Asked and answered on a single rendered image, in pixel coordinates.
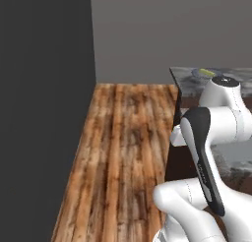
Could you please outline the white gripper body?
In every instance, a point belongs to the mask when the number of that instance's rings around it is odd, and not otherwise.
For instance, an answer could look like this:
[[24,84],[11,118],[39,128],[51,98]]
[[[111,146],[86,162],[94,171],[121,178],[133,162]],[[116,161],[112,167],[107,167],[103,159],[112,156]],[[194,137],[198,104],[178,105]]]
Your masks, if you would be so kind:
[[183,138],[180,125],[176,125],[173,127],[173,130],[170,135],[170,142],[174,147],[184,147],[186,146],[186,142]]

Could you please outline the grey plate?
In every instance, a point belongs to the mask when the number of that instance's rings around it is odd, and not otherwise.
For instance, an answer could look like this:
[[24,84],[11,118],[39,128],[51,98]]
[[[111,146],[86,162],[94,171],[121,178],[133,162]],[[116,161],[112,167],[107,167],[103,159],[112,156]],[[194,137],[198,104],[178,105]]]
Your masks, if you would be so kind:
[[213,77],[208,77],[208,76],[204,76],[201,73],[199,73],[199,69],[193,69],[191,71],[192,75],[197,78],[197,79],[211,79]]

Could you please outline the dark grey fridge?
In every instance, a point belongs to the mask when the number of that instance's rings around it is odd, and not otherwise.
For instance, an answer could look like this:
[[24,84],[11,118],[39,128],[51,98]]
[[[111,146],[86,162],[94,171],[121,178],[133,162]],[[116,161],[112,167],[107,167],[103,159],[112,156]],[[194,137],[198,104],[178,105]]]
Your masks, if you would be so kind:
[[94,87],[91,0],[0,0],[0,242],[50,242]]

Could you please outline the marble top dark counter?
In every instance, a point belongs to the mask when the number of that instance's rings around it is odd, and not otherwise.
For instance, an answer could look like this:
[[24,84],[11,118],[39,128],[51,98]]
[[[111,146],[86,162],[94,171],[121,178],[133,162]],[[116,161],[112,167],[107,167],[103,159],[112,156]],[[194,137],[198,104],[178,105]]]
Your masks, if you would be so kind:
[[[180,123],[182,114],[197,105],[207,79],[195,78],[196,68],[171,67],[170,74],[178,87],[173,125]],[[252,68],[210,68],[217,74],[233,77],[241,84],[242,98],[252,112]],[[230,188],[252,195],[252,140],[244,143],[212,146],[212,152],[223,182]],[[165,181],[192,178],[196,169],[187,147],[170,146],[165,169]]]

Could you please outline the yellow-green food item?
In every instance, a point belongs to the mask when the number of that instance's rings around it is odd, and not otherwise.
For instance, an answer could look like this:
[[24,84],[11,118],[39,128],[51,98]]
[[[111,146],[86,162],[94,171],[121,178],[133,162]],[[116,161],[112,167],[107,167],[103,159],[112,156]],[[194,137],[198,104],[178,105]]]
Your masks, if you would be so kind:
[[208,77],[214,77],[215,76],[215,72],[212,72],[210,70],[203,69],[203,68],[199,69],[199,73],[201,73],[204,76],[208,76]]

